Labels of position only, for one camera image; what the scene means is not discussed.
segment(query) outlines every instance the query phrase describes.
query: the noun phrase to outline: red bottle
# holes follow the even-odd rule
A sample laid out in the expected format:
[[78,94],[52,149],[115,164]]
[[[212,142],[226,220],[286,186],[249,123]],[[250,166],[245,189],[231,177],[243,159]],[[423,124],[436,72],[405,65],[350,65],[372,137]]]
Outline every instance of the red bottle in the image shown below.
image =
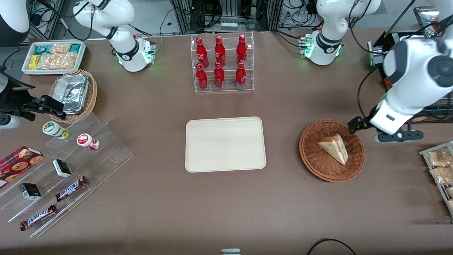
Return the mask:
[[209,66],[209,61],[207,59],[206,47],[204,47],[204,45],[203,45],[203,39],[201,39],[201,37],[198,37],[195,41],[197,42],[198,62],[201,63],[204,68],[207,68]]
[[246,36],[241,34],[239,36],[239,44],[236,48],[237,63],[245,62],[247,60],[247,45],[246,45]]
[[203,66],[200,63],[197,63],[195,67],[197,68],[195,76],[197,77],[198,86],[201,90],[207,90],[207,75],[203,70]]
[[236,70],[236,88],[243,89],[246,86],[246,71],[244,70],[244,62],[237,64]]
[[217,88],[223,88],[225,85],[225,72],[223,71],[222,64],[219,61],[216,62],[214,77],[216,78]]
[[216,61],[219,61],[222,67],[224,67],[227,64],[227,56],[221,36],[216,36],[216,47],[214,49],[214,52],[216,54]]

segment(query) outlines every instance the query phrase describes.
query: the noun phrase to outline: round wicker basket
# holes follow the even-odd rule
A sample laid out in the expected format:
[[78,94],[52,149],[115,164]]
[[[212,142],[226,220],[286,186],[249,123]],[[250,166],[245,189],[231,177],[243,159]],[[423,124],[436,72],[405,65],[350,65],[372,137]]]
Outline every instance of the round wicker basket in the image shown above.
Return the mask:
[[[69,73],[63,74],[63,75],[69,76],[69,75],[77,75],[77,74],[86,75],[90,79],[90,83],[88,85],[87,99],[85,101],[85,109],[79,115],[66,115],[66,119],[64,119],[64,120],[62,120],[62,119],[60,119],[60,118],[58,118],[58,117],[56,117],[54,115],[50,115],[52,120],[57,121],[57,122],[63,122],[63,123],[67,123],[67,124],[72,124],[76,120],[78,120],[78,119],[82,118],[83,116],[85,116],[87,114],[90,114],[92,112],[92,110],[94,108],[94,105],[96,104],[96,97],[97,97],[97,84],[96,84],[96,81],[94,80],[93,76],[89,72],[87,72],[85,70],[72,71],[72,72],[69,72]],[[58,80],[56,80],[53,83],[53,86],[50,89],[49,96],[53,95],[53,91],[55,89],[55,85],[57,84],[57,81]]]
[[[346,165],[340,164],[319,145],[321,138],[339,134],[349,156]],[[351,134],[347,125],[335,120],[320,120],[310,124],[302,133],[299,152],[307,168],[319,178],[330,182],[349,181],[365,164],[365,148],[360,137]]]

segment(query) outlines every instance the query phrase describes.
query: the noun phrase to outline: snickers wrapper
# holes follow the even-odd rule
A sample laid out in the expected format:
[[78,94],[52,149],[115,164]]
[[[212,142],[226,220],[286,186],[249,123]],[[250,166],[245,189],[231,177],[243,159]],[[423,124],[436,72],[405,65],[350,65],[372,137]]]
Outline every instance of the snickers wrapper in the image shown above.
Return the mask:
[[51,214],[54,214],[54,213],[57,213],[57,207],[52,204],[49,208],[47,208],[46,210],[38,213],[37,215],[31,217],[30,219],[28,219],[27,221],[23,221],[20,223],[20,230],[21,231],[24,231],[26,229],[28,229],[29,227],[31,227],[33,224],[35,224],[36,222],[38,221],[41,221],[42,219],[44,219],[45,217],[51,215]]
[[55,197],[57,198],[57,201],[60,202],[63,198],[71,195],[74,191],[78,190],[85,183],[88,183],[88,180],[84,175],[84,176],[82,176],[82,178],[78,179],[75,183],[71,184],[69,187],[64,189],[62,192],[56,194]]

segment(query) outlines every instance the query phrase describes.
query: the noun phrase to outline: acrylic display stand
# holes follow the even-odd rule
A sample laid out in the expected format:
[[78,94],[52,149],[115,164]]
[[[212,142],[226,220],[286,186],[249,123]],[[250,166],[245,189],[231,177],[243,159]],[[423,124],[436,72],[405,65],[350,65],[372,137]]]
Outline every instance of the acrylic display stand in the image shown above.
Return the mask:
[[[247,72],[246,75],[246,85],[243,89],[236,88],[236,70],[237,70],[237,62],[236,62],[236,48],[239,43],[239,35],[246,36],[246,45],[247,45],[247,61],[245,62],[244,69]],[[215,70],[215,62],[216,57],[214,54],[214,48],[216,47],[216,36],[217,34],[200,34],[200,35],[192,35],[191,37],[191,50],[190,53],[192,55],[192,72],[193,72],[193,83],[195,87],[195,92],[240,92],[240,91],[248,91],[253,90],[255,88],[254,84],[254,43],[253,43],[253,33],[225,33],[222,34],[222,41],[223,45],[225,46],[226,50],[226,65],[223,67],[225,71],[225,86],[223,88],[218,88],[215,85],[214,79],[214,70]],[[195,76],[196,68],[195,65],[198,63],[197,59],[197,44],[195,43],[195,39],[197,37],[201,37],[203,39],[203,45],[206,47],[207,50],[207,59],[209,60],[209,67],[205,68],[204,71],[207,74],[207,90],[201,90],[197,83],[197,77]]]
[[[59,140],[55,137],[50,140],[40,149],[44,159],[0,190],[3,215],[8,222],[17,225],[17,231],[20,231],[19,225],[22,221],[49,208],[51,204],[57,207],[57,214],[46,217],[24,231],[30,238],[42,235],[133,156],[127,147],[115,138],[107,123],[94,113],[77,120],[67,129],[70,132],[67,139]],[[76,139],[82,133],[88,133],[98,140],[99,149],[91,151],[77,145]],[[71,177],[63,178],[57,175],[52,164],[56,158],[68,164]],[[55,195],[84,175],[89,183],[57,202]],[[42,197],[36,201],[24,199],[18,187],[23,182],[36,184]]]
[[[435,168],[435,166],[433,166],[431,164],[431,161],[428,159],[428,157],[426,155],[427,155],[428,152],[436,151],[436,150],[444,148],[444,147],[447,147],[449,149],[450,153],[453,155],[453,141],[452,142],[447,142],[447,143],[432,147],[432,148],[430,148],[428,150],[424,150],[424,151],[419,152],[419,154],[422,155],[423,158],[425,159],[426,164],[429,167],[429,172],[433,176],[434,180],[436,180],[436,177],[433,175],[433,169]],[[437,185],[437,187],[440,190],[440,194],[442,195],[443,200],[447,204],[447,201],[452,199],[452,197],[450,197],[450,195],[447,193],[446,190],[447,190],[447,188],[452,187],[453,184],[438,184],[438,183],[436,183],[436,185]],[[451,216],[453,216],[453,210],[452,210],[452,208],[450,208],[448,206],[448,204],[447,204],[447,208],[450,211]]]

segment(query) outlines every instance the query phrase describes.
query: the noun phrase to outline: brown table surface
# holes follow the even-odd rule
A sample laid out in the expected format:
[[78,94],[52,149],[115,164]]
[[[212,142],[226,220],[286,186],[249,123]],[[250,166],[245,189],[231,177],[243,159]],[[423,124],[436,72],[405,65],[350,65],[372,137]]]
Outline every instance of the brown table surface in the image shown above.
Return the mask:
[[[357,36],[365,45],[382,31],[357,29]],[[320,180],[302,163],[299,137],[311,122],[347,123],[358,116],[356,93],[370,70],[367,54],[348,33],[339,57],[317,66],[272,33],[254,37],[255,91],[215,95],[193,91],[190,36],[164,38],[156,64],[138,73],[118,64],[108,41],[86,41],[83,67],[99,87],[94,112],[135,156],[37,239],[0,216],[0,254],[198,255],[234,247],[244,255],[306,254],[324,237],[362,255],[451,254],[453,226],[435,225],[451,217],[418,155],[452,140],[451,124],[416,125],[425,138],[402,144],[376,144],[374,129],[361,131],[362,172],[345,183]],[[54,80],[23,77],[37,86],[34,96],[47,94]],[[383,93],[376,72],[362,91],[364,109]],[[185,170],[189,120],[246,116],[263,121],[264,169]],[[0,157],[21,145],[41,148],[50,139],[41,132],[49,119],[38,115],[2,131]],[[312,254],[329,252],[350,254],[327,243]]]

